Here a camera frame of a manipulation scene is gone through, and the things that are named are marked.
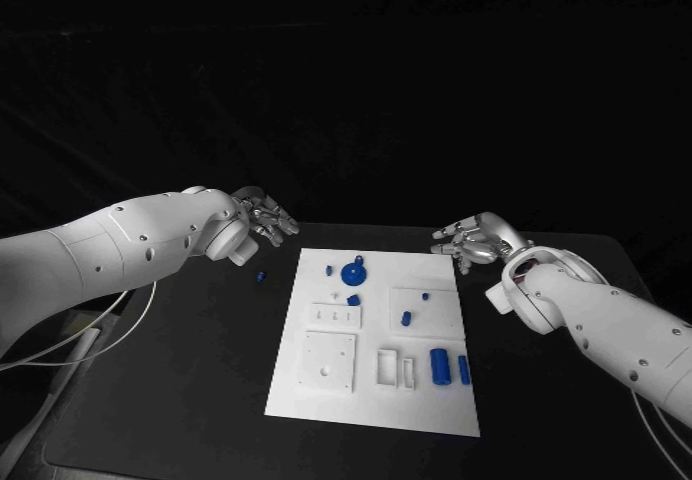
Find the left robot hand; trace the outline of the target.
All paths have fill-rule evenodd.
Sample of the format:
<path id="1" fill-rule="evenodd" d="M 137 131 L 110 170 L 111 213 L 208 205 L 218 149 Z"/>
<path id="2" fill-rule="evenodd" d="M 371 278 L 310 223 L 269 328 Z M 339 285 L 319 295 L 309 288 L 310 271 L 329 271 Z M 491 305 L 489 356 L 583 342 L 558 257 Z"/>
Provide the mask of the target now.
<path id="1" fill-rule="evenodd" d="M 248 214 L 251 230 L 269 239 L 274 247 L 280 247 L 284 237 L 300 232 L 296 219 L 260 187 L 246 186 L 231 196 Z"/>

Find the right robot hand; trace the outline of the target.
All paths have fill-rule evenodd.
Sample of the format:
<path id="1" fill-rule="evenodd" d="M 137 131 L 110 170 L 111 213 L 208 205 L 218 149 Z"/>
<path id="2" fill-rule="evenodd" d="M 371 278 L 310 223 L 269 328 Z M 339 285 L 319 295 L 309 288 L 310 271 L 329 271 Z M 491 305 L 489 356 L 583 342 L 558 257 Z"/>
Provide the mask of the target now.
<path id="1" fill-rule="evenodd" d="M 492 212 L 476 214 L 433 233 L 431 253 L 450 256 L 463 275 L 475 265 L 508 262 L 534 244 Z"/>

